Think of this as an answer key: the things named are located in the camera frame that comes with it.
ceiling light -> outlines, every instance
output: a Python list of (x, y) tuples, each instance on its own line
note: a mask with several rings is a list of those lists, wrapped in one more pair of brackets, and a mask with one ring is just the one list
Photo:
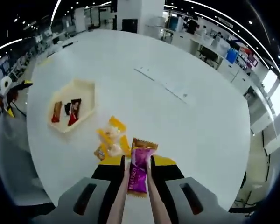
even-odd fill
[(56, 13), (56, 11), (58, 9), (58, 6), (59, 6), (60, 2), (61, 2), (61, 0), (58, 0), (56, 5), (55, 5), (54, 11), (53, 11), (53, 14), (52, 14), (52, 17), (51, 17), (51, 22), (54, 20), (55, 13)]
[(248, 29), (246, 29), (242, 24), (240, 24), (239, 22), (237, 22), (237, 21), (234, 20), (233, 18), (229, 17), (228, 15), (226, 15), (226, 14), (224, 14), (224, 13), (222, 13), (222, 12), (220, 12), (220, 11), (218, 11), (218, 10), (212, 8), (212, 7), (209, 7), (209, 6), (207, 6), (207, 5), (204, 5), (204, 4), (202, 4), (202, 3), (199, 3), (199, 2), (196, 2), (196, 1), (192, 1), (192, 0), (183, 0), (183, 1), (191, 2), (191, 3), (197, 4), (197, 5), (206, 7), (206, 8), (208, 8), (208, 9), (210, 9), (210, 10), (213, 10), (213, 11), (215, 11), (215, 12), (217, 12), (217, 13), (220, 13), (221, 15), (227, 17), (228, 19), (230, 19), (230, 20), (233, 21), (234, 23), (238, 24), (244, 31), (246, 31), (248, 34), (250, 34), (250, 35), (257, 41), (257, 43), (263, 48), (263, 50), (265, 50), (265, 52), (266, 52), (267, 55), (270, 57), (270, 59), (272, 60), (272, 62), (274, 63), (276, 69), (278, 70), (278, 72), (279, 72), (279, 74), (280, 74), (280, 69), (279, 69), (277, 63), (275, 62), (273, 56), (270, 54), (270, 52), (269, 52), (269, 51), (265, 48), (265, 46), (264, 46), (264, 45), (263, 45), (263, 44), (262, 44)]
[(173, 8), (177, 8), (176, 6), (168, 6), (168, 5), (164, 5), (165, 7), (171, 7), (172, 9)]
[(19, 39), (19, 40), (16, 40), (16, 41), (11, 41), (11, 42), (9, 42), (9, 43), (6, 43), (6, 44), (2, 45), (2, 46), (0, 47), (0, 49), (4, 48), (4, 47), (6, 47), (6, 46), (8, 46), (8, 45), (10, 45), (10, 44), (13, 44), (13, 43), (22, 41), (22, 40), (23, 40), (23, 38), (21, 38), (21, 39)]
[(105, 5), (108, 5), (108, 4), (110, 4), (110, 3), (111, 3), (111, 1), (106, 2), (106, 3), (103, 3), (101, 6), (105, 6)]
[(197, 13), (197, 12), (195, 12), (195, 13), (196, 13), (197, 15), (202, 15), (202, 16), (204, 16), (205, 18), (208, 18), (209, 20), (212, 20), (212, 21), (214, 21), (214, 22), (220, 24), (222, 27), (224, 27), (225, 29), (229, 30), (229, 31), (232, 32), (234, 35), (238, 36), (242, 41), (244, 41), (244, 42), (250, 47), (250, 49), (252, 49), (252, 50), (257, 54), (257, 56), (262, 60), (263, 64), (267, 67), (267, 69), (269, 69), (269, 67), (268, 67), (267, 63), (265, 62), (265, 60), (259, 55), (259, 53), (258, 53), (258, 52), (257, 52), (243, 37), (241, 37), (240, 35), (238, 35), (236, 32), (234, 32), (232, 29), (230, 29), (229, 27), (225, 26), (224, 24), (222, 24), (222, 23), (220, 23), (220, 22), (218, 22), (218, 21), (216, 21), (216, 20), (214, 20), (214, 19), (212, 19), (212, 18), (210, 18), (210, 17), (208, 17), (208, 16), (206, 16), (206, 15), (203, 15), (203, 14), (201, 14), (201, 13)]

wrapped candy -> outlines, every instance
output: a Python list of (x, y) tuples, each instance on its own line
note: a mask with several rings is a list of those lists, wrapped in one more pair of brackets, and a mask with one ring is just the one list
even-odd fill
[(146, 162), (157, 147), (155, 143), (133, 139), (128, 194), (146, 197)]
[(99, 145), (99, 147), (97, 148), (97, 150), (94, 152), (94, 154), (100, 159), (100, 160), (104, 160), (105, 158), (107, 158), (108, 152), (107, 152), (107, 146), (104, 143), (101, 143)]
[(104, 129), (100, 128), (97, 130), (102, 141), (108, 145), (113, 145), (125, 131), (126, 126), (114, 116), (110, 118), (108, 125)]
[(70, 114), (70, 106), (71, 106), (71, 103), (67, 103), (64, 105), (65, 114), (68, 116)]
[(52, 119), (51, 119), (52, 123), (59, 122), (61, 107), (62, 107), (62, 102), (61, 101), (55, 103), (54, 112), (53, 112), (53, 116), (52, 116)]
[(68, 126), (73, 125), (77, 120), (79, 120), (80, 105), (81, 105), (81, 99), (73, 99), (71, 101), (70, 120), (67, 124)]
[(122, 136), (117, 143), (108, 145), (108, 154), (110, 156), (125, 155), (131, 157), (131, 149), (125, 135)]

blue container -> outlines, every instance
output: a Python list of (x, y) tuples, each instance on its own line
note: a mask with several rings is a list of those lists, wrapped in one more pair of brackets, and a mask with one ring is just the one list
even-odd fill
[(235, 60), (237, 59), (238, 56), (238, 51), (234, 50), (232, 48), (229, 48), (228, 52), (227, 52), (227, 56), (226, 59), (227, 61), (229, 61), (231, 64), (233, 64), (235, 62)]

office floor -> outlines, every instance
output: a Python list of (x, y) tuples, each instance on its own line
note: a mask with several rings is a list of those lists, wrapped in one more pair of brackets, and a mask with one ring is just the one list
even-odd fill
[[(268, 157), (263, 149), (262, 133), (251, 134), (250, 153), (247, 164), (247, 178), (236, 200), (253, 204), (261, 201), (267, 195)], [(242, 207), (242, 203), (235, 202), (233, 207)]]

pillar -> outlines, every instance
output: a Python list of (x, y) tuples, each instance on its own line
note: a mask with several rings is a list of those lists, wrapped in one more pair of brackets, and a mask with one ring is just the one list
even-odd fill
[(165, 0), (117, 0), (117, 30), (122, 30), (123, 19), (138, 20), (138, 34), (144, 34), (151, 19), (162, 17)]

